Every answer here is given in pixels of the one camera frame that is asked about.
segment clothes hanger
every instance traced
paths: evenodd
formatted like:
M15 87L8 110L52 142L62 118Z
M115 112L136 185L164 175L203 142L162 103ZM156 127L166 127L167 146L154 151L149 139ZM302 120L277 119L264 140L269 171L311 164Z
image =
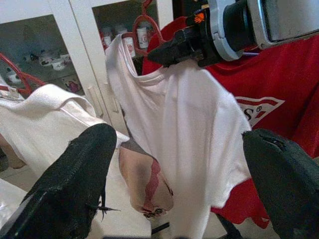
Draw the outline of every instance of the clothes hanger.
M135 19L135 22L133 24L133 29L132 29L132 32L126 32L122 35L122 38L126 38L126 37L131 37L133 38L133 42L134 42L134 48L135 48L135 52L137 52L138 54L141 54L143 56L147 56L148 53L146 51L143 51L140 49L139 47L139 40L138 40L138 37L137 37L137 28L139 26L139 24L142 22L142 21L148 21L155 33L158 35L158 39L159 39L159 44L162 45L163 43L165 43L166 41L163 39L163 36L161 35L161 32L160 32L160 28L159 26L157 25L157 23L153 20L153 18L151 18L150 16L148 16L147 14L147 8L148 6L151 4L152 0L145 0L143 3L142 3L142 15L138 16L136 19Z
M16 65L14 65L14 63L12 61L10 61L5 55L3 55L2 53L0 53L0 60L3 60L5 63L7 63L15 72L16 75L20 78L20 80L22 81L22 83L24 84L25 89L23 88L17 88L16 90L22 94L22 95L30 95L32 93L32 88L30 86L30 84L28 83L28 80L36 83L39 86L43 86L45 85L45 83L43 81L41 81L40 79L20 71ZM0 90L2 91L10 91L8 86L1 86L0 85Z

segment red fabric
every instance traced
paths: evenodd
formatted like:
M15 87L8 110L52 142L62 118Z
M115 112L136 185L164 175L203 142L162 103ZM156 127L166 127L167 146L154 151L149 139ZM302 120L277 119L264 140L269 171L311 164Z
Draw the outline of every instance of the red fabric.
M176 19L161 31L163 38L170 40L184 27L185 17ZM155 35L148 51L158 44ZM143 73L159 67L145 58ZM246 105L247 119L261 119L254 128L270 129L297 142L311 157L319 156L319 36L206 69L235 97L245 97L237 101ZM277 108L265 110L265 104ZM224 208L211 211L236 224L251 217L261 228L268 225L263 218L269 217L251 179L231 191Z

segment white fabric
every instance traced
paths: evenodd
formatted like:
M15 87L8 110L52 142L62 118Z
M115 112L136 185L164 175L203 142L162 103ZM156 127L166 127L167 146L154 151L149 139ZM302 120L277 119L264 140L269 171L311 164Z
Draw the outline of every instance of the white fabric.
M233 95L191 60L137 76L118 36L106 67L132 137L159 161L174 192L163 217L172 238L202 238L210 206L223 207L250 177L241 135L248 121Z
M45 85L23 102L0 98L0 134L39 177L86 128L105 123L83 97ZM129 138L118 132L118 143Z
M0 179L0 228L17 210L26 192Z

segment cup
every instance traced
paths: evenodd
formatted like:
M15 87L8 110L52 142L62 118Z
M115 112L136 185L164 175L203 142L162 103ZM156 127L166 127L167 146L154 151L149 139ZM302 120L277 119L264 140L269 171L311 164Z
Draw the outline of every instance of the cup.
M6 78L12 83L21 83L19 76L16 75L16 72L10 71L6 74Z
M133 58L133 57L135 57L135 49L134 49L134 42L133 42L133 38L131 38L131 37L126 37L126 38L124 38L124 40L125 40L125 42L126 42L126 45L127 45L127 47L128 47L128 50L129 50L129 52L130 52L130 55L131 55L131 57Z
M137 29L139 45L141 49L146 49L149 46L148 30L146 27Z
M51 52L46 52L45 50L41 51L41 55L39 56L39 63L41 66L50 66L53 60L54 57Z
M112 36L112 31L109 26L103 27L102 32L104 36Z
M109 47L112 43L111 37L110 36L105 36L104 38L104 42L106 44L107 47Z
M71 62L70 54L60 54L60 58L63 59L65 63Z
M63 58L51 61L51 65L55 71L62 71L66 66Z

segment printed logo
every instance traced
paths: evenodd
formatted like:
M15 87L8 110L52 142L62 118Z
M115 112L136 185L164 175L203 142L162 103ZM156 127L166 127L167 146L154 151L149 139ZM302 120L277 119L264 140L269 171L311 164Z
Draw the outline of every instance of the printed logo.
M148 41L149 41L149 39L148 39L148 34L147 34L147 33L143 34L143 36L142 36L142 42L143 42L143 43L146 43L146 42L148 42Z
M128 44L129 52L132 53L133 51L133 46L131 44Z
M254 127L270 112L277 109L285 101L278 100L273 97L263 97L260 99L253 99L248 97L235 97L238 105L244 112L251 127Z

